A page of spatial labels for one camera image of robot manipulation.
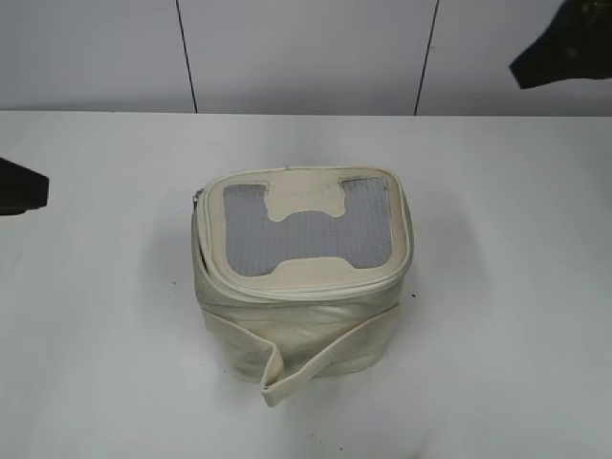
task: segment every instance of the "bag handle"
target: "bag handle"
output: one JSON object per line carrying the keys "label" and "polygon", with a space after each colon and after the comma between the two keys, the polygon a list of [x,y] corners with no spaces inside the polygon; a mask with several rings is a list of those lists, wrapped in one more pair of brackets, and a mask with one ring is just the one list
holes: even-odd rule
{"label": "bag handle", "polygon": [[261,394],[268,406],[276,406],[289,395],[304,386],[310,379],[319,374],[325,367],[343,358],[354,356],[355,348],[361,342],[374,341],[379,352],[362,359],[348,361],[341,368],[341,373],[350,373],[366,368],[376,361],[388,342],[391,329],[395,325],[399,306],[395,305],[384,313],[369,318],[364,323],[340,336],[299,370],[288,376],[282,376],[284,362],[278,346],[263,339],[244,327],[204,310],[207,329],[233,344],[247,349],[256,350],[268,355],[268,361],[261,378]]}

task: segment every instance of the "white wall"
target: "white wall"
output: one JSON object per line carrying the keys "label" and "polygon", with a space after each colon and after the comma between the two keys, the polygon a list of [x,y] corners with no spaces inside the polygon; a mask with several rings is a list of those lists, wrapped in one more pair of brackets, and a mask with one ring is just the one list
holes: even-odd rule
{"label": "white wall", "polygon": [[412,115],[435,0],[181,0],[198,110]]}
{"label": "white wall", "polygon": [[192,112],[173,0],[13,0],[0,109]]}
{"label": "white wall", "polygon": [[[436,0],[179,0],[202,113],[411,115]],[[562,0],[440,0],[420,115],[612,115],[612,79],[521,91]],[[12,0],[0,109],[192,112],[175,0]]]}
{"label": "white wall", "polygon": [[419,115],[612,116],[612,79],[520,90],[508,68],[561,3],[441,0]]}

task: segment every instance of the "black object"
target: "black object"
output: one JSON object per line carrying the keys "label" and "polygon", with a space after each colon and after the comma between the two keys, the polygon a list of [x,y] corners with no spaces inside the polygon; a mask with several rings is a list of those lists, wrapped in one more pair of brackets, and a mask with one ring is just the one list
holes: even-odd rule
{"label": "black object", "polygon": [[566,0],[546,32],[510,69],[521,89],[612,77],[612,0]]}
{"label": "black object", "polygon": [[0,158],[0,215],[18,215],[47,206],[49,179]]}

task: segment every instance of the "bag lid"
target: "bag lid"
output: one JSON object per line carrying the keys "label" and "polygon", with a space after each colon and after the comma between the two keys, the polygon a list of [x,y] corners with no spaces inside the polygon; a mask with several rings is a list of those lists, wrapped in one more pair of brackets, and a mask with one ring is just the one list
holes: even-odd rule
{"label": "bag lid", "polygon": [[207,186],[196,219],[211,279],[243,293],[376,288],[412,253],[402,186],[373,168],[229,176]]}

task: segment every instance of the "gray mesh window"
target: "gray mesh window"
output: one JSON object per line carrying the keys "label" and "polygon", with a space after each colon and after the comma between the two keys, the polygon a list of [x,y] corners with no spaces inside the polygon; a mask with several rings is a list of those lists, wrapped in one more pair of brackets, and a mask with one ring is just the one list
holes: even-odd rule
{"label": "gray mesh window", "polygon": [[345,212],[332,217],[318,210],[289,215],[281,222],[268,217],[262,185],[232,185],[223,192],[226,254],[238,274],[274,271],[285,260],[337,256],[355,268],[384,264],[393,250],[389,198],[381,177],[342,182]]}

